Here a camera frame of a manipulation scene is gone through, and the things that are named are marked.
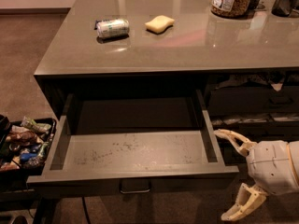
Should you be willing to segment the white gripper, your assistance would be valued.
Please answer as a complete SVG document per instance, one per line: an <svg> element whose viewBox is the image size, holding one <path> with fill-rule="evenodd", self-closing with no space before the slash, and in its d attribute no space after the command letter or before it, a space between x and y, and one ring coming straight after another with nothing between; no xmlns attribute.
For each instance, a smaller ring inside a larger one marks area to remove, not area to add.
<svg viewBox="0 0 299 224"><path fill-rule="evenodd" d="M257 144L226 129L215 130L214 134L229 141L238 154L246 157L249 176L258 185L250 187L242 183L235 204L221 215L222 221L238 221L250 215L265 202L268 193L295 192L295 142L277 140Z"/></svg>

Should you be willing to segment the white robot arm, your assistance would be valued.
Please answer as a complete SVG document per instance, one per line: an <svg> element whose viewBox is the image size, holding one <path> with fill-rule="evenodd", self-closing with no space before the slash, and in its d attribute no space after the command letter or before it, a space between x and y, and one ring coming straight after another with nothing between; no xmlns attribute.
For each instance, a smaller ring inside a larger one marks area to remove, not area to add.
<svg viewBox="0 0 299 224"><path fill-rule="evenodd" d="M246 158L248 174L253 186L242 183L235 204L221 215L222 221L238 221L273 195L299 191L299 142L250 141L240 133L218 129L214 134L228 140L235 150Z"/></svg>

